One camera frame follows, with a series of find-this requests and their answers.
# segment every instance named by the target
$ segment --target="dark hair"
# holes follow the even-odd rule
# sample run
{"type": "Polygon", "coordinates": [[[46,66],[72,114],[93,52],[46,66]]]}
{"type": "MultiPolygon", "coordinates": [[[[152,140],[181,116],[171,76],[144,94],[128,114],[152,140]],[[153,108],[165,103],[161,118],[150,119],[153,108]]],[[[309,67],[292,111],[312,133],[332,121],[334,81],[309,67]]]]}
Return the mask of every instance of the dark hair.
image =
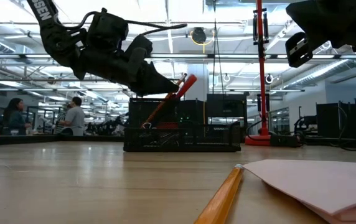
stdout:
{"type": "Polygon", "coordinates": [[[23,101],[20,98],[13,98],[10,100],[7,108],[5,108],[4,110],[4,116],[2,117],[2,123],[4,124],[4,126],[7,126],[9,123],[9,117],[11,116],[11,114],[17,110],[19,110],[17,108],[17,105],[23,101]]]}
{"type": "Polygon", "coordinates": [[[77,96],[74,96],[72,101],[77,105],[77,106],[81,106],[81,98],[80,97],[77,97],[77,96]]]}

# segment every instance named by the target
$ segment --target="person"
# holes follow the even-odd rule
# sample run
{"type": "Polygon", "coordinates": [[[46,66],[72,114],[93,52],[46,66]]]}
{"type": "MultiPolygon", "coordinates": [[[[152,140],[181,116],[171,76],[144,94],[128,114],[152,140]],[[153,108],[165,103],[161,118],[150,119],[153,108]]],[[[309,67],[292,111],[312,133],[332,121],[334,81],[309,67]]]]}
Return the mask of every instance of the person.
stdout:
{"type": "Polygon", "coordinates": [[[72,108],[70,106],[70,103],[67,103],[64,107],[63,107],[63,111],[60,112],[60,114],[58,114],[58,120],[56,123],[56,128],[55,128],[55,134],[60,134],[63,130],[63,128],[65,127],[64,125],[60,124],[61,121],[64,121],[66,119],[66,114],[67,111],[72,108]]]}
{"type": "Polygon", "coordinates": [[[18,135],[26,135],[26,129],[31,127],[30,123],[25,123],[21,112],[23,111],[23,100],[13,98],[8,107],[4,110],[2,124],[6,129],[6,134],[17,131],[18,135]]]}
{"type": "Polygon", "coordinates": [[[73,131],[74,136],[84,135],[85,113],[81,108],[81,103],[82,100],[80,97],[73,97],[70,102],[72,108],[67,111],[65,120],[59,122],[61,125],[65,126],[65,129],[70,128],[73,131]]]}

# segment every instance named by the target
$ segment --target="red stand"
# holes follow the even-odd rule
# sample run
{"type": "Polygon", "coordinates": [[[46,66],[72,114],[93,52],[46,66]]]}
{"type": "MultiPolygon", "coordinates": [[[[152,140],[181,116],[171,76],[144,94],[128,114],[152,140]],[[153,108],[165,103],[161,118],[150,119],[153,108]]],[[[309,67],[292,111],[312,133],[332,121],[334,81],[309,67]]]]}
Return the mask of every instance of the red stand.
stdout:
{"type": "Polygon", "coordinates": [[[263,4],[262,0],[257,0],[257,29],[258,29],[258,60],[260,62],[260,81],[261,81],[261,134],[259,136],[246,136],[246,145],[269,146],[271,136],[266,125],[266,100],[265,100],[265,49],[263,37],[263,4]]]}

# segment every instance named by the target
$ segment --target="desk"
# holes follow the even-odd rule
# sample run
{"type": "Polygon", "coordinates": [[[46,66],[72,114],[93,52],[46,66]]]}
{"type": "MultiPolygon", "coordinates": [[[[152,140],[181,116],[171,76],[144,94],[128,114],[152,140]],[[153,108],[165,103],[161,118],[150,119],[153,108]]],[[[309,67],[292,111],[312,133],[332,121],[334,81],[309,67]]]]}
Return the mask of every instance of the desk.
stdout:
{"type": "MultiPolygon", "coordinates": [[[[235,164],[356,162],[356,152],[244,146],[242,152],[123,152],[119,142],[0,146],[0,223],[193,223],[235,164]]],[[[324,223],[249,172],[228,223],[324,223]]]]}

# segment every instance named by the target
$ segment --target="red pole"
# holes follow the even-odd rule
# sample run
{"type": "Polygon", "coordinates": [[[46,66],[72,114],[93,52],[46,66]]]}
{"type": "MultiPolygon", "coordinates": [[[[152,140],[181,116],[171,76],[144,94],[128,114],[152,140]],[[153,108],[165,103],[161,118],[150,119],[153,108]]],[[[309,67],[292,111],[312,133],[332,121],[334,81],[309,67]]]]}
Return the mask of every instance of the red pole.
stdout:
{"type": "Polygon", "coordinates": [[[266,126],[266,100],[265,100],[265,74],[264,74],[264,35],[263,35],[263,3],[262,0],[257,1],[257,26],[258,26],[258,57],[260,62],[260,84],[261,84],[261,135],[268,135],[268,127],[266,126]]]}

